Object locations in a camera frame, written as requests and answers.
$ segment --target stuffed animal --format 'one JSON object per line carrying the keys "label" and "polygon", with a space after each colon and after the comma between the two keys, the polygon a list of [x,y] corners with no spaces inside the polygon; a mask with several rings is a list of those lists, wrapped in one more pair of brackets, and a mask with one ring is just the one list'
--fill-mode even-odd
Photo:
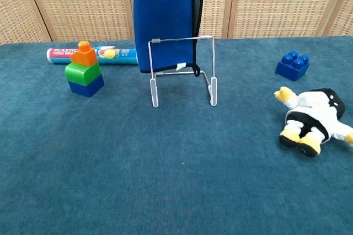
{"label": "stuffed animal", "polygon": [[298,146],[305,155],[315,157],[321,144],[334,137],[353,146],[353,128],[339,122],[345,104],[329,88],[309,90],[296,95],[290,88],[275,92],[277,100],[289,108],[280,142],[287,147]]}

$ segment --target toy block stack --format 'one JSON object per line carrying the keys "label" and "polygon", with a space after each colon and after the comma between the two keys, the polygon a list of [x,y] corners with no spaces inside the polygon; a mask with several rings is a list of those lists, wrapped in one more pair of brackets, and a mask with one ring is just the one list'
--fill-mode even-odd
{"label": "toy block stack", "polygon": [[78,43],[78,50],[70,56],[65,76],[73,93],[92,97],[104,86],[97,55],[87,41]]}
{"label": "toy block stack", "polygon": [[276,73],[295,82],[304,76],[308,67],[308,56],[302,55],[298,57],[298,52],[291,51],[288,55],[284,55],[277,64]]}

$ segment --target orange toy block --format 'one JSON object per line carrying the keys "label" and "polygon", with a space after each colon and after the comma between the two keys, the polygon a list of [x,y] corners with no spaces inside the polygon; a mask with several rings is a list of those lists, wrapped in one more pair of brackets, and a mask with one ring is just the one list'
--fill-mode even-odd
{"label": "orange toy block", "polygon": [[78,50],[70,56],[71,62],[91,67],[98,63],[97,55],[87,41],[78,43]]}

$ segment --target blue toy block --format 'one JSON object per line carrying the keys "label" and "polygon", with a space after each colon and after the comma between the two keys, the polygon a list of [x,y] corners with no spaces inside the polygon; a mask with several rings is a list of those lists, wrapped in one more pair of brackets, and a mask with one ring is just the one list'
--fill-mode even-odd
{"label": "blue toy block", "polygon": [[73,93],[77,93],[87,97],[92,97],[101,87],[104,86],[104,81],[103,81],[103,76],[99,75],[87,86],[84,86],[75,82],[68,82],[68,84],[70,85],[71,91]]}
{"label": "blue toy block", "polygon": [[295,82],[304,76],[309,65],[308,56],[303,55],[298,57],[298,53],[292,51],[288,55],[283,56],[277,65],[276,73]]}

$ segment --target wicker panel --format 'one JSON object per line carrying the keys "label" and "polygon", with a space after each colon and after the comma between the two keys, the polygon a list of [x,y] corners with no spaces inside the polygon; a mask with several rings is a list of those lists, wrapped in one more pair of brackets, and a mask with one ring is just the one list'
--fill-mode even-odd
{"label": "wicker panel", "polygon": [[132,38],[126,0],[40,1],[58,41]]}
{"label": "wicker panel", "polygon": [[237,0],[234,38],[314,36],[329,0]]}
{"label": "wicker panel", "polygon": [[0,44],[46,41],[29,0],[0,0],[0,32]]}
{"label": "wicker panel", "polygon": [[226,0],[204,0],[200,35],[222,37]]}
{"label": "wicker panel", "polygon": [[353,0],[345,0],[330,35],[353,35]]}

